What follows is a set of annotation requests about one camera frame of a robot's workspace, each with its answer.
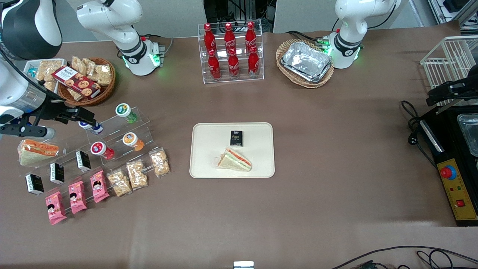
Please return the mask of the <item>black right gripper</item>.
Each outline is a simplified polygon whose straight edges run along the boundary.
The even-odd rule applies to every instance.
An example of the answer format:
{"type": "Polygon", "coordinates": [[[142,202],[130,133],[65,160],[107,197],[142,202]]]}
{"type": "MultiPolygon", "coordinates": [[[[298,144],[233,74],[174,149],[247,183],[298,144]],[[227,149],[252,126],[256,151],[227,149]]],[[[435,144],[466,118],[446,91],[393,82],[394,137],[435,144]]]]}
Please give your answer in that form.
{"type": "Polygon", "coordinates": [[[87,117],[87,109],[70,106],[61,99],[47,96],[39,108],[39,120],[61,121],[67,124],[69,121],[78,121],[83,129],[97,129],[97,124],[88,124],[82,119],[87,117]]]}

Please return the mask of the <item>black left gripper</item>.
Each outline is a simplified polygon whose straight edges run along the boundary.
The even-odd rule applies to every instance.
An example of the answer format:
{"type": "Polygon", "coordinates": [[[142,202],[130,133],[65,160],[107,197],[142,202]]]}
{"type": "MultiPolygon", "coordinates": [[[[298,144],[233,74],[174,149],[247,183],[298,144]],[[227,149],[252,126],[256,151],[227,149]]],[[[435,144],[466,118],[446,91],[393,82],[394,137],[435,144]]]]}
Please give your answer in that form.
{"type": "Polygon", "coordinates": [[[428,92],[427,105],[433,106],[448,99],[477,99],[478,67],[473,66],[466,78],[447,81],[428,92]]]}

